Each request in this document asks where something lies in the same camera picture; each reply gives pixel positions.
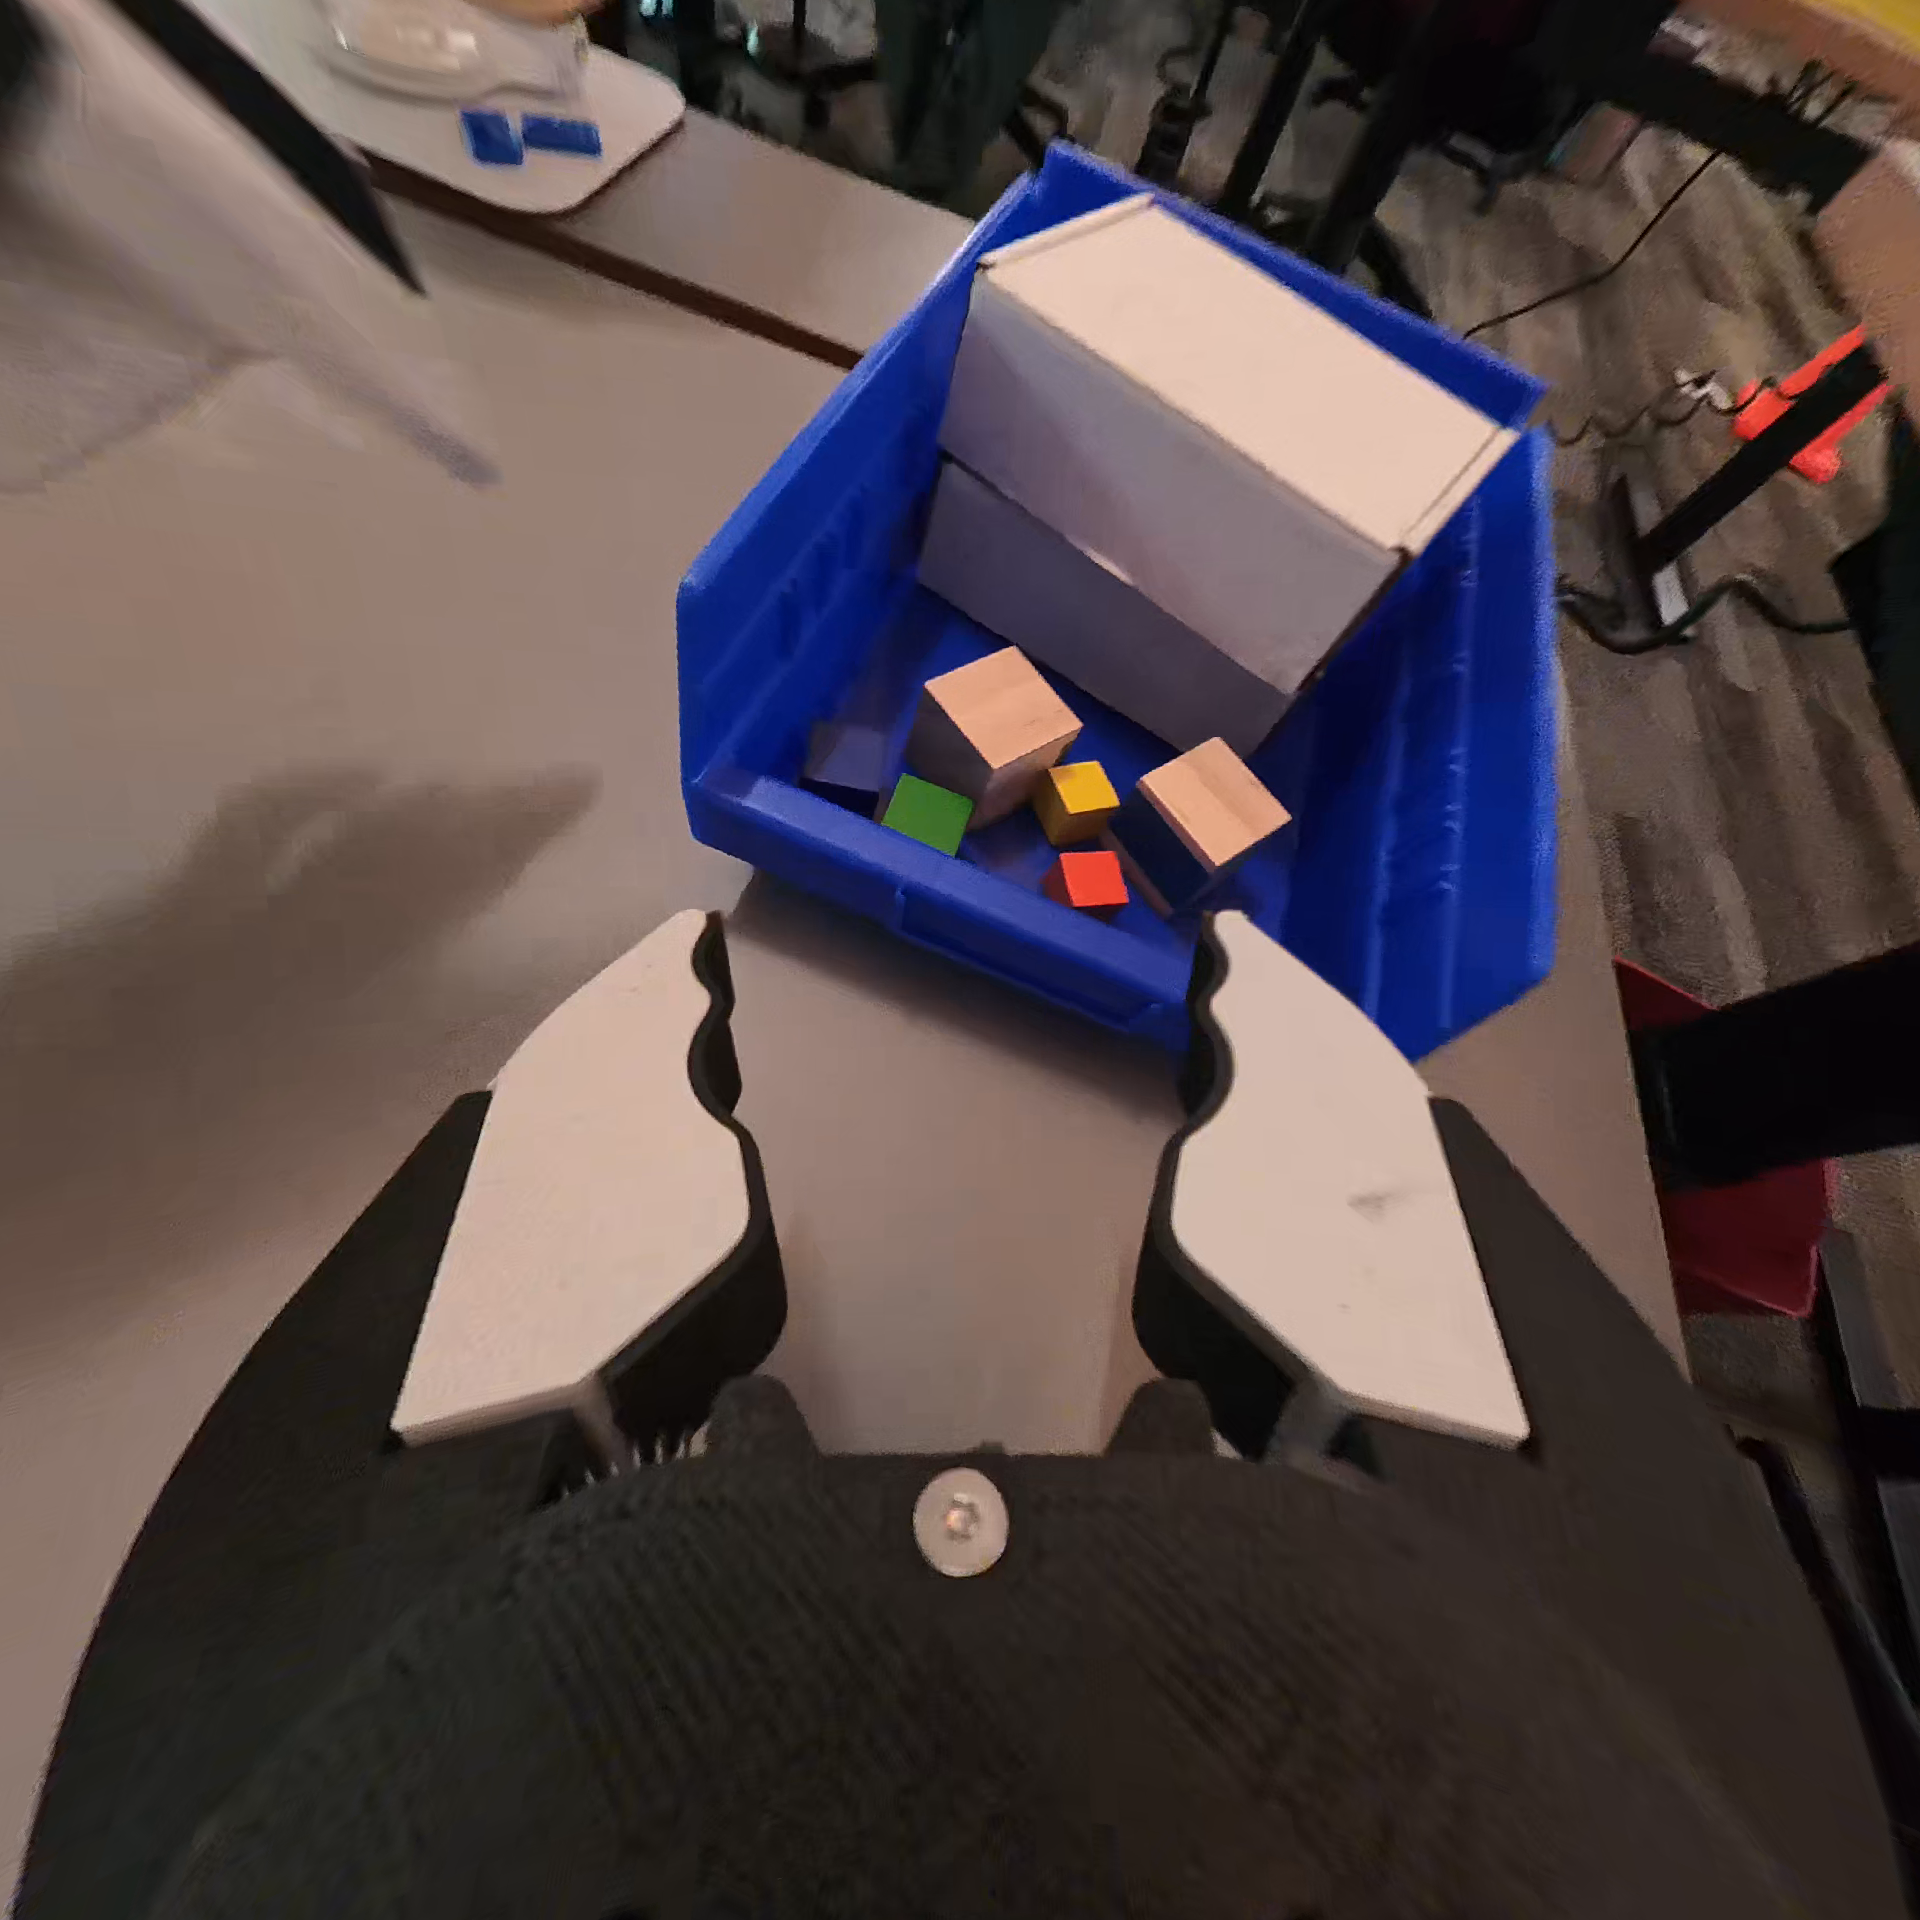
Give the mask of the red box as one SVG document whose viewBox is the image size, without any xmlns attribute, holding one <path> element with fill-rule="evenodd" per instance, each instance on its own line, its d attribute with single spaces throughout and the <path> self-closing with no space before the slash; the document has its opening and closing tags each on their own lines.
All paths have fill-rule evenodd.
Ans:
<svg viewBox="0 0 1920 1920">
<path fill-rule="evenodd" d="M 1686 1184 L 1669 1164 L 1671 1117 L 1662 1092 L 1655 1089 L 1652 1057 L 1662 1047 L 1662 1029 L 1716 1015 L 1731 1037 L 1747 1037 L 1753 1045 L 1772 1037 L 1784 1058 L 1794 1061 L 1794 1092 L 1820 1089 L 1839 1107 L 1866 1086 L 1863 1061 L 1876 1006 L 1873 966 L 1832 968 L 1719 1009 L 1624 956 L 1615 956 L 1614 974 L 1655 1183 L 1662 1193 L 1678 1304 L 1684 1315 L 1808 1318 L 1820 1282 L 1819 1247 L 1839 1193 L 1835 1158 L 1807 1158 L 1743 1183 Z"/>
</svg>

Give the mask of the green cube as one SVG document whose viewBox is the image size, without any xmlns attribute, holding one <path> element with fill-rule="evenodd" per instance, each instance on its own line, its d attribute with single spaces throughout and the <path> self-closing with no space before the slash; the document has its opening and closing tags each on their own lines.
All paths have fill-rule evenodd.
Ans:
<svg viewBox="0 0 1920 1920">
<path fill-rule="evenodd" d="M 901 772 L 879 798 L 876 823 L 923 849 L 955 857 L 971 827 L 974 802 L 941 780 Z"/>
</svg>

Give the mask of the blue plastic bin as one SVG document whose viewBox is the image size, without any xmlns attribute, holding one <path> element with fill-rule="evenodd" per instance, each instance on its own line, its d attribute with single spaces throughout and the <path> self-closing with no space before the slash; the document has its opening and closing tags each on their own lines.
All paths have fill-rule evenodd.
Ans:
<svg viewBox="0 0 1920 1920">
<path fill-rule="evenodd" d="M 933 852 L 802 783 L 827 722 L 888 732 L 989 636 L 917 578 L 974 264 L 1146 182 L 1053 142 L 846 375 L 679 589 L 692 835 L 1059 1012 L 1189 1042 L 1195 919 L 1112 921 L 1042 895 L 1027 817 Z M 1293 826 L 1217 892 L 1358 1003 L 1408 1058 L 1548 979 L 1557 950 L 1555 444 L 1544 384 L 1175 192 L 1160 201 L 1519 442 L 1333 658 L 1254 770 Z"/>
</svg>

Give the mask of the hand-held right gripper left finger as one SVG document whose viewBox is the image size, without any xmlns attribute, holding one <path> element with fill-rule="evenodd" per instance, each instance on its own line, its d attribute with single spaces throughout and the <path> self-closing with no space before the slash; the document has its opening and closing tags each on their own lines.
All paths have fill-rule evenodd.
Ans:
<svg viewBox="0 0 1920 1920">
<path fill-rule="evenodd" d="M 496 1075 L 393 1430 L 424 1448 L 559 1414 L 606 1462 L 695 1446 L 784 1329 L 739 1120 L 720 914 L 651 931 Z"/>
</svg>

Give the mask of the plain wooden block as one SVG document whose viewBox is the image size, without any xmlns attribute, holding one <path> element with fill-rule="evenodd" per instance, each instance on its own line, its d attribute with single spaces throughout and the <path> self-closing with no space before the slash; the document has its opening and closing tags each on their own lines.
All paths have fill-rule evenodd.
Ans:
<svg viewBox="0 0 1920 1920">
<path fill-rule="evenodd" d="M 1030 805 L 1080 732 L 1083 719 L 1039 668 L 1002 647 L 926 681 L 904 766 L 970 798 L 970 827 L 989 827 Z"/>
</svg>

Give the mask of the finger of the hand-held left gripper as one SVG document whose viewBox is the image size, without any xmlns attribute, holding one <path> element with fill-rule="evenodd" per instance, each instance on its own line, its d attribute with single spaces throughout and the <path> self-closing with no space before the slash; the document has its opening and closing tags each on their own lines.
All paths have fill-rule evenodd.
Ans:
<svg viewBox="0 0 1920 1920">
<path fill-rule="evenodd" d="M 4 491 L 253 365 L 499 479 L 363 160 L 191 3 L 6 3 Z"/>
</svg>

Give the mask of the wooden cube with blue face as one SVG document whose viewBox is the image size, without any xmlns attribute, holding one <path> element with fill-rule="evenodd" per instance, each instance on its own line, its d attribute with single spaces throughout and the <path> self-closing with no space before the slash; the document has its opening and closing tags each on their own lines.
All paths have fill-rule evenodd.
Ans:
<svg viewBox="0 0 1920 1920">
<path fill-rule="evenodd" d="M 1257 852 L 1292 827 L 1292 811 L 1213 737 L 1146 772 L 1115 820 L 1143 889 L 1175 917 L 1198 906 Z"/>
</svg>

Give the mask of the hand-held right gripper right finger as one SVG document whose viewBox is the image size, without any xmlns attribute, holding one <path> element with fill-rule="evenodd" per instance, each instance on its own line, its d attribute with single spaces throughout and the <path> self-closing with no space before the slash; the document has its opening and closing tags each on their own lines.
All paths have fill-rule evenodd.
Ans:
<svg viewBox="0 0 1920 1920">
<path fill-rule="evenodd" d="M 1358 1423 L 1522 1451 L 1425 1080 L 1248 914 L 1198 937 L 1179 1094 L 1134 1329 L 1160 1376 L 1198 1388 L 1217 1451 L 1328 1455 Z"/>
</svg>

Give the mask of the yellow cube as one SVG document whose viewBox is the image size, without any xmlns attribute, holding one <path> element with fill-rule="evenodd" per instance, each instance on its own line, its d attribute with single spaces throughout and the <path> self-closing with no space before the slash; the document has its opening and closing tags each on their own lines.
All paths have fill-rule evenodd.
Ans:
<svg viewBox="0 0 1920 1920">
<path fill-rule="evenodd" d="M 1058 760 L 1030 791 L 1030 811 L 1053 849 L 1075 849 L 1099 839 L 1122 797 L 1100 760 Z"/>
</svg>

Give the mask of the blue clips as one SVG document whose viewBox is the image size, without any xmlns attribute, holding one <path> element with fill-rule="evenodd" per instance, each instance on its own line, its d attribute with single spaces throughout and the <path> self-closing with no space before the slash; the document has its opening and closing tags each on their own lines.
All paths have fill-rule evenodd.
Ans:
<svg viewBox="0 0 1920 1920">
<path fill-rule="evenodd" d="M 516 170 L 534 156 L 604 157 L 600 125 L 572 113 L 506 113 L 462 109 L 461 132 L 475 163 Z"/>
</svg>

